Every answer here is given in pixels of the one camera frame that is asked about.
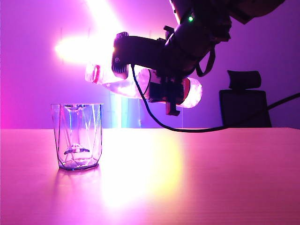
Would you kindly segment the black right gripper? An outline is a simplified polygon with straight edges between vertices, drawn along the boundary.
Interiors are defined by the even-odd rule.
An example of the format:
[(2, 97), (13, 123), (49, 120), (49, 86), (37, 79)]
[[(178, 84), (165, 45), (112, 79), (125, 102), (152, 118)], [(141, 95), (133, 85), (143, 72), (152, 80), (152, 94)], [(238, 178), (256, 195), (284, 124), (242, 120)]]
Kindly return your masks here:
[[(208, 74), (212, 69), (211, 35), (194, 23), (183, 23), (175, 29), (164, 27), (166, 43), (163, 47), (164, 76), (176, 81), (182, 80), (196, 71), (199, 77)], [(181, 83), (150, 82), (149, 99), (151, 103), (166, 104), (166, 114), (178, 116), (176, 109), (184, 100), (184, 90)]]

